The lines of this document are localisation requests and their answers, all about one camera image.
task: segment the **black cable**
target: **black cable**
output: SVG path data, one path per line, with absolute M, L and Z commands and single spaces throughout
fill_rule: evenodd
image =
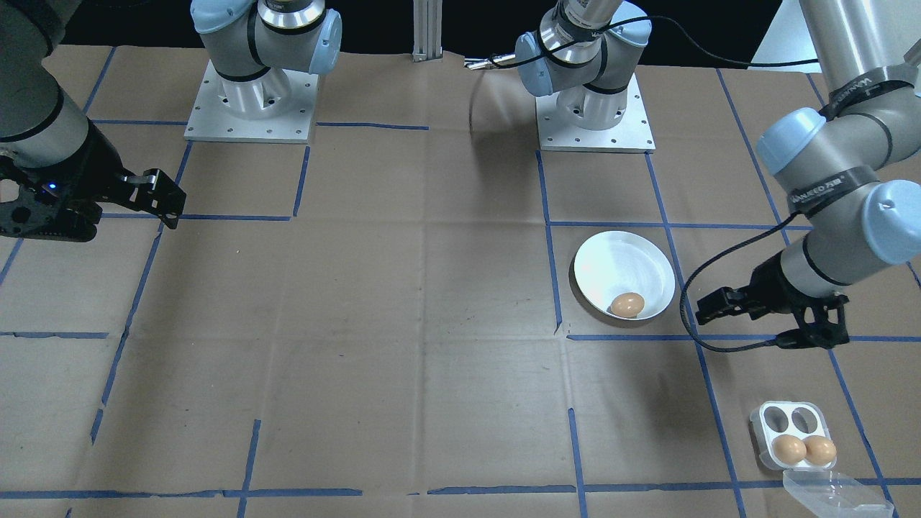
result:
M 645 17 L 630 18 L 630 19 L 618 21 L 618 22 L 612 23 L 611 25 L 608 25 L 608 26 L 602 27 L 601 29 L 598 29 L 597 32 L 598 32 L 599 34 L 601 34 L 601 33 L 605 32 L 605 31 L 610 30 L 610 29 L 613 29 L 613 28 L 615 28 L 615 27 L 620 27 L 620 26 L 626 25 L 626 24 L 628 24 L 628 23 L 633 23 L 633 22 L 635 22 L 635 21 L 643 21 L 643 20 L 646 20 L 646 19 L 647 19 L 647 20 L 661 19 L 661 20 L 665 20 L 665 21 L 671 22 L 672 24 L 675 25 L 675 27 L 678 28 L 678 30 L 684 35 L 684 37 L 687 38 L 687 40 L 694 46 L 694 48 L 696 48 L 698 51 L 700 51 L 700 52 L 702 52 L 703 54 L 705 54 L 707 57 L 716 59 L 717 61 L 721 61 L 721 62 L 723 62 L 723 63 L 731 63 L 731 64 L 733 64 L 733 65 L 740 65 L 740 66 L 760 66 L 760 67 L 762 67 L 762 68 L 775 68 L 775 67 L 780 67 L 780 66 L 809 65 L 809 64 L 812 64 L 812 63 L 819 63 L 819 60 L 818 60 L 818 59 L 804 59 L 804 60 L 799 60 L 799 61 L 787 61 L 787 62 L 781 62 L 781 63 L 750 63 L 750 62 L 747 62 L 747 61 L 739 61 L 739 60 L 729 59 L 729 58 L 727 58 L 727 57 L 719 56 L 719 55 L 716 55 L 716 54 L 714 54 L 714 53 L 711 53 L 710 51 L 708 51 L 707 49 L 705 49 L 703 46 L 701 46 L 700 43 L 698 43 L 697 41 L 695 41 L 694 38 L 692 38 L 691 35 L 688 34 L 688 31 L 685 30 L 684 26 L 682 26 L 682 24 L 678 22 L 678 20 L 676 20 L 676 19 L 674 19 L 674 18 L 669 18 L 669 17 L 661 16 L 661 15 L 650 15 L 650 16 L 645 16 Z M 499 63 L 497 63 L 497 62 L 495 61 L 495 59 L 497 58 L 498 54 L 493 54 L 493 55 L 487 57 L 487 58 L 486 58 L 486 61 L 488 61 L 489 63 L 491 63 L 492 65 L 494 65 L 496 68 L 515 68 L 515 67 L 517 67 L 517 66 L 527 65 L 528 63 L 533 63 L 533 62 L 535 62 L 535 61 L 537 61 L 537 60 L 539 60 L 539 59 L 542 59 L 542 58 L 544 58 L 544 57 L 549 56 L 549 55 L 552 54 L 552 53 L 556 53 L 556 52 L 558 52 L 558 51 L 562 51 L 563 49 L 567 49 L 567 48 L 569 48 L 569 47 L 575 45 L 576 43 L 580 43 L 580 42 L 583 42 L 583 41 L 570 41 L 569 43 L 565 43 L 565 44 L 563 44 L 563 45 L 560 45 L 559 47 L 556 47 L 555 49 L 544 51 L 544 52 L 542 52 L 542 53 L 540 53 L 540 54 L 538 54 L 538 55 L 536 55 L 536 56 L 534 56 L 534 57 L 532 57 L 532 58 L 528 58 L 528 59 L 526 59 L 526 60 L 519 61 L 519 62 L 512 63 L 512 64 L 508 64 L 508 65 L 501 65 L 501 64 L 499 64 Z
M 703 272 L 705 268 L 715 263 L 716 261 L 719 261 L 723 257 L 729 255 L 730 253 L 733 253 L 739 250 L 740 248 L 744 248 L 754 242 L 758 242 L 778 232 L 785 226 L 789 225 L 790 222 L 793 221 L 794 218 L 796 218 L 796 216 L 799 216 L 799 212 L 794 212 L 787 219 L 784 219 L 783 221 L 778 223 L 776 226 L 772 227 L 770 230 L 766 230 L 758 234 L 757 236 L 751 239 L 748 239 L 746 241 L 743 241 L 735 246 L 730 246 L 728 249 L 714 255 L 712 258 L 710 258 L 705 263 L 700 265 L 696 270 L 694 270 L 691 276 L 688 277 L 687 282 L 685 282 L 684 286 L 682 287 L 682 296 L 678 302 L 679 304 L 678 312 L 681 314 L 682 324 L 684 324 L 684 329 L 688 332 L 688 335 L 690 335 L 691 338 L 694 339 L 694 342 L 697 342 L 698 344 L 700 344 L 700 347 L 703 347 L 705 349 L 715 351 L 715 352 L 739 352 L 739 351 L 747 351 L 751 349 L 756 349 L 758 347 L 769 347 L 775 344 L 775 341 L 773 339 L 765 340 L 764 342 L 758 342 L 755 344 L 749 344 L 747 346 L 738 346 L 738 347 L 714 347 L 714 346 L 711 346 L 710 344 L 707 344 L 704 341 L 704 339 L 700 335 L 698 335 L 696 331 L 694 331 L 694 329 L 691 327 L 690 321 L 688 320 L 688 313 L 687 313 L 688 288 L 691 287 L 691 283 L 694 282 L 694 279 L 697 278 L 697 276 L 700 275 L 700 273 Z

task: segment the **table surface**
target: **table surface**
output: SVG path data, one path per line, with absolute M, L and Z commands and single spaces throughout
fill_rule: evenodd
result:
M 107 207 L 87 244 L 0 240 L 0 515 L 809 516 L 757 460 L 767 400 L 816 404 L 836 469 L 921 514 L 911 265 L 848 291 L 854 339 L 832 353 L 706 352 L 677 297 L 624 326 L 570 282 L 601 231 L 652 241 L 681 282 L 784 218 L 752 148 L 821 106 L 820 76 L 640 67 L 658 149 L 616 155 L 539 151 L 516 73 L 457 55 L 342 55 L 309 147 L 188 143 L 206 63 L 46 60 L 126 167 L 189 199 L 177 230 Z M 692 296 L 747 284 L 808 229 Z M 728 346 L 792 325 L 700 330 Z

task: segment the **blue joint cap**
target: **blue joint cap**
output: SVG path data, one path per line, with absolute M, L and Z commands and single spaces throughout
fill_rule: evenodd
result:
M 541 55 L 541 46 L 534 39 L 533 32 L 522 34 L 515 43 L 515 61 L 525 61 Z M 542 58 L 518 67 L 521 83 L 534 97 L 543 97 L 554 93 L 554 82 L 550 78 L 547 59 Z
M 256 0 L 192 0 L 192 21 L 199 34 L 218 32 L 250 11 Z
M 308 73 L 329 74 L 339 61 L 339 48 L 343 40 L 343 19 L 333 9 L 326 12 L 326 18 L 320 25 L 320 37 L 310 58 Z
M 645 15 L 646 11 L 643 9 L 629 2 L 624 2 L 614 11 L 611 23 L 617 23 L 631 18 L 641 18 Z M 611 29 L 610 33 L 618 40 L 625 41 L 635 47 L 646 47 L 649 45 L 649 34 L 652 33 L 652 21 L 647 19 L 635 21 L 620 27 L 615 27 Z
M 778 174 L 825 126 L 825 118 L 812 108 L 788 113 L 758 139 L 758 155 L 772 175 Z
M 893 180 L 877 185 L 864 201 L 864 236 L 882 261 L 900 265 L 921 253 L 921 185 Z

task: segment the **metal pole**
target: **metal pole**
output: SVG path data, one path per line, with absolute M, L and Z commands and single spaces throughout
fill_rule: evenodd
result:
M 903 62 L 881 4 L 878 0 L 799 0 L 830 90 L 874 68 Z
M 441 59 L 441 1 L 414 0 L 413 61 Z

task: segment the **white bowl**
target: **white bowl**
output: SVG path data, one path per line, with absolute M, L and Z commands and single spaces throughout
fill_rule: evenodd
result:
M 620 320 L 646 320 L 665 311 L 675 294 L 675 274 L 665 254 L 632 234 L 609 230 L 588 238 L 576 253 L 576 283 L 598 311 Z M 608 311 L 611 302 L 633 291 L 646 305 L 636 318 Z

